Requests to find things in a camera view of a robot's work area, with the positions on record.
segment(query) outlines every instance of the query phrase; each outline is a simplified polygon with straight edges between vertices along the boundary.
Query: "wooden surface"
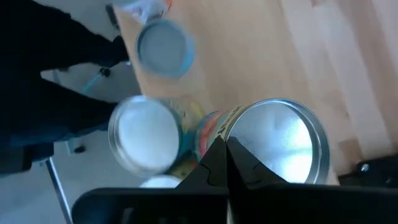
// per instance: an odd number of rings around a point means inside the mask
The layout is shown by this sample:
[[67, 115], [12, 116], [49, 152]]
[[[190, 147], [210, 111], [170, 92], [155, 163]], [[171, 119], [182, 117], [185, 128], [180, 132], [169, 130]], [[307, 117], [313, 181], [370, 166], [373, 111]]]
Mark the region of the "wooden surface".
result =
[[180, 80], [150, 75], [134, 51], [141, 26], [116, 10], [143, 94], [190, 95], [207, 112], [272, 97], [314, 110], [337, 174], [396, 153], [398, 1], [173, 0], [166, 18], [195, 39]]

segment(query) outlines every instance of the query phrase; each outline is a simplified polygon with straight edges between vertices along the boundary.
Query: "blue lid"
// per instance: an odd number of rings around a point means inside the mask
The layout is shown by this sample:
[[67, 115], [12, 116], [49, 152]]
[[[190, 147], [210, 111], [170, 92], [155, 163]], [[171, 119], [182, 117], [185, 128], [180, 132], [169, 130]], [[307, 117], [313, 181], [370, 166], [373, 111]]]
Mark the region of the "blue lid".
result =
[[192, 39], [167, 20], [145, 25], [137, 38], [136, 50], [141, 65], [163, 77], [180, 78], [193, 62]]

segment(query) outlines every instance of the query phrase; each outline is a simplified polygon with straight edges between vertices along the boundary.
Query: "tile floor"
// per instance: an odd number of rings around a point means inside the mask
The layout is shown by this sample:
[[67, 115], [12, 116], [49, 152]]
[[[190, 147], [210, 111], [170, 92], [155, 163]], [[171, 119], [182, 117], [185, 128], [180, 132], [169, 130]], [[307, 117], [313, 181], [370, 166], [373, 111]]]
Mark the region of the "tile floor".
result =
[[[111, 0], [37, 1], [69, 12], [91, 31], [108, 39], [113, 39], [118, 34], [104, 10]], [[70, 68], [68, 73], [57, 72], [57, 75], [63, 86], [81, 91], [99, 69], [96, 65], [84, 64]], [[88, 96], [106, 101], [120, 101], [140, 93], [130, 66], [119, 64], [111, 71], [109, 78], [96, 82], [87, 93]], [[53, 80], [52, 72], [44, 72], [42, 75]], [[53, 157], [70, 207], [88, 190], [99, 187], [135, 187], [143, 181], [132, 176], [116, 162], [109, 150], [105, 132], [90, 134], [74, 140], [74, 143], [84, 144], [87, 151], [69, 155], [65, 144], [60, 142], [55, 145]], [[2, 224], [27, 223], [27, 220], [31, 224], [65, 223], [46, 166], [35, 164], [32, 170], [24, 174], [1, 177], [0, 192]]]

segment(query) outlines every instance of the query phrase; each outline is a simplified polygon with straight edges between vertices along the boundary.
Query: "wooden table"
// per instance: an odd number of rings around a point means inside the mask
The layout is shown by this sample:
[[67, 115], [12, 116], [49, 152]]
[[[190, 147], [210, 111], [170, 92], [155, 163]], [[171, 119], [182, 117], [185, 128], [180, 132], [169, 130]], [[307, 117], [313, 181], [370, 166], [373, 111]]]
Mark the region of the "wooden table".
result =
[[190, 95], [207, 112], [272, 97], [318, 115], [337, 174], [398, 145], [398, 1], [173, 0], [166, 15], [195, 39], [179, 80], [143, 71], [141, 26], [116, 9], [143, 94]]

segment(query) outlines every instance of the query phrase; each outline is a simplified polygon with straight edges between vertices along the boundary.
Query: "screw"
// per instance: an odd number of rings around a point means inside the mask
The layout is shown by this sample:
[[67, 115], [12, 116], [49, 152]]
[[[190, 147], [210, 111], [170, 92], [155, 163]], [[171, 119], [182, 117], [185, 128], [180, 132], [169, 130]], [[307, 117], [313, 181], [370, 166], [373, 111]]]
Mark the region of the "screw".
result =
[[368, 171], [369, 170], [369, 164], [363, 164], [362, 166], [361, 166], [361, 171], [362, 172], [366, 172], [366, 171]]

